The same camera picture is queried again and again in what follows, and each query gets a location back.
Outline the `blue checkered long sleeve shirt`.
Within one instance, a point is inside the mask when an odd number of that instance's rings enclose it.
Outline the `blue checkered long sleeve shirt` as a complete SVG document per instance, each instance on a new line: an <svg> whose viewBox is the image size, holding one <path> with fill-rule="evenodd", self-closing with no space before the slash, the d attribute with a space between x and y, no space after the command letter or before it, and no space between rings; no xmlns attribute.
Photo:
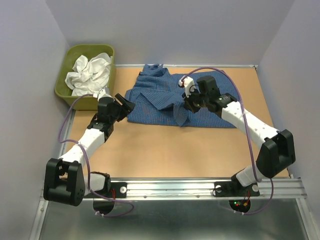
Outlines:
<svg viewBox="0 0 320 240"><path fill-rule="evenodd" d="M125 99L134 103L127 119L131 123L197 128L233 128L229 122L201 108L192 113L184 108L184 89L178 83L184 75L171 74L161 64L146 64Z"/></svg>

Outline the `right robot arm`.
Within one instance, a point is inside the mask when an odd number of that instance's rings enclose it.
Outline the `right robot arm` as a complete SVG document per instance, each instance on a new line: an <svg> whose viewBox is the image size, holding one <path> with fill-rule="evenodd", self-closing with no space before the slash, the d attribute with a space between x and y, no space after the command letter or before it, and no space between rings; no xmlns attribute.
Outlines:
<svg viewBox="0 0 320 240"><path fill-rule="evenodd" d="M247 111L239 99L229 93L222 94L214 77L207 75L194 81L184 76L178 85L184 89L182 98L186 109L197 113L206 108L246 134L249 144L259 147L257 159L231 178L233 194L242 195L249 185L263 178L272 179L296 161L293 134L287 129L280 131L269 126Z"/></svg>

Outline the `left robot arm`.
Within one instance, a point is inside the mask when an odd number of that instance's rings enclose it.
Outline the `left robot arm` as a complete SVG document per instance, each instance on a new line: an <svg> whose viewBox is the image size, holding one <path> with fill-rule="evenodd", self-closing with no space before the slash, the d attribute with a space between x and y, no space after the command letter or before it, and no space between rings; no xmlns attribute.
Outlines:
<svg viewBox="0 0 320 240"><path fill-rule="evenodd" d="M126 118L135 104L120 94L115 97L100 93L97 112L79 140L60 139L60 143L73 143L69 151L59 158L51 158L45 167L43 197L47 201L78 206L84 196L94 194L106 197L113 194L111 178L107 173L89 171L89 159L111 136L114 123Z"/></svg>

